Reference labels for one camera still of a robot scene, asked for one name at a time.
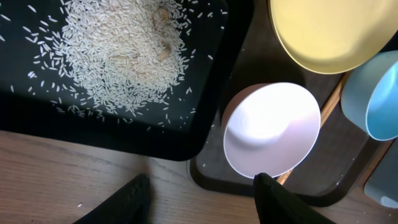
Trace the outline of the yellow plate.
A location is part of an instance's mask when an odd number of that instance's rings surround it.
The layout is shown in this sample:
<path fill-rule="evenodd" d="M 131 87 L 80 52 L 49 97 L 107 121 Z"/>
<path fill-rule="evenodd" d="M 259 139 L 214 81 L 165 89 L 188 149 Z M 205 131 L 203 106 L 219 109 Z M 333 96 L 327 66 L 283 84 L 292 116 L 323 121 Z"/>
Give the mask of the yellow plate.
<path fill-rule="evenodd" d="M 270 0 L 268 7 L 287 54 L 320 74 L 362 65 L 397 32 L 397 0 Z"/>

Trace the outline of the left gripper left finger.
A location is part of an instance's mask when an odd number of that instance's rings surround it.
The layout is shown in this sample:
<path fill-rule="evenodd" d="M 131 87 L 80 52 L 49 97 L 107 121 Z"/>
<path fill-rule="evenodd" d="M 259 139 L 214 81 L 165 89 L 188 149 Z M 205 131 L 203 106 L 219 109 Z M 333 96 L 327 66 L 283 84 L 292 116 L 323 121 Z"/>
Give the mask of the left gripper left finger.
<path fill-rule="evenodd" d="M 151 200 L 150 179 L 139 174 L 73 224 L 146 224 Z"/>

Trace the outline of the wooden chopstick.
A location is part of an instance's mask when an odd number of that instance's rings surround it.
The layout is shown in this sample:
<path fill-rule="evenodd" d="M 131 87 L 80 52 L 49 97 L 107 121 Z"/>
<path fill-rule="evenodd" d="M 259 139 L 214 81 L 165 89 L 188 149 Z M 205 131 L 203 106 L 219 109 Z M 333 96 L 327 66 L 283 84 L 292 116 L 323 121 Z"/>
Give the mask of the wooden chopstick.
<path fill-rule="evenodd" d="M 328 97 L 326 103 L 323 105 L 322 110 L 321 110 L 321 123 L 320 127 L 322 127 L 333 110 L 335 109 L 336 105 L 339 103 L 341 99 L 341 92 L 343 91 L 343 87 L 348 79 L 348 77 L 351 75 L 352 71 L 346 72 L 342 78 L 340 79 L 339 83 L 335 86 L 335 89 L 332 91 L 330 96 Z"/>

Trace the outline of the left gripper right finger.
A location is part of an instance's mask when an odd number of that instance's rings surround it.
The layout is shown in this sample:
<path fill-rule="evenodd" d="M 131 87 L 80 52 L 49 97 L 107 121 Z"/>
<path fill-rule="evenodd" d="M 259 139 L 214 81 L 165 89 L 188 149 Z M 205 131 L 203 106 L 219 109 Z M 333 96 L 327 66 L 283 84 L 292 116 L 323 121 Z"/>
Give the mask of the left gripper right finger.
<path fill-rule="evenodd" d="M 254 201 L 261 224 L 334 224 L 286 190 L 271 176 L 260 173 L 253 181 Z"/>

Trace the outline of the pile of rice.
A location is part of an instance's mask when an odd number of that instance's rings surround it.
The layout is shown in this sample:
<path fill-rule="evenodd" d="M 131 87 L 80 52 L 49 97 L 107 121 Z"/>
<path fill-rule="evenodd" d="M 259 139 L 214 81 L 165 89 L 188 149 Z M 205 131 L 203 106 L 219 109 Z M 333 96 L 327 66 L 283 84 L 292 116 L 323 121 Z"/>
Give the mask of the pile of rice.
<path fill-rule="evenodd" d="M 1 122 L 186 131 L 227 20 L 224 1 L 2 1 Z"/>

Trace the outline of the pink bowl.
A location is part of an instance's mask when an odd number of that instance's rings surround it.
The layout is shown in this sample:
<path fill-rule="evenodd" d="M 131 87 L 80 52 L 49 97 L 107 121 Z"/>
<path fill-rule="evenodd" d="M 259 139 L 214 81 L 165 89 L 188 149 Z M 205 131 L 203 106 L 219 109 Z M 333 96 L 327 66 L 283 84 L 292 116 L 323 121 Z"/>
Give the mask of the pink bowl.
<path fill-rule="evenodd" d="M 251 85 L 228 102 L 221 118 L 223 150 L 241 176 L 278 177 L 313 149 L 321 128 L 315 97 L 288 82 Z"/>

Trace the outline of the light blue bowl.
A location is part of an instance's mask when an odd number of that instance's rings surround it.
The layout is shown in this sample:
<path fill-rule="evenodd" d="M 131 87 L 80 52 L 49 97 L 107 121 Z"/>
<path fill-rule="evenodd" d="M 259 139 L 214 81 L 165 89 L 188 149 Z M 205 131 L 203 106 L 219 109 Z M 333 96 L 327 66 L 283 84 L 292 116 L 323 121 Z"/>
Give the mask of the light blue bowl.
<path fill-rule="evenodd" d="M 397 137 L 397 51 L 382 52 L 355 68 L 341 96 L 343 114 L 377 141 Z"/>

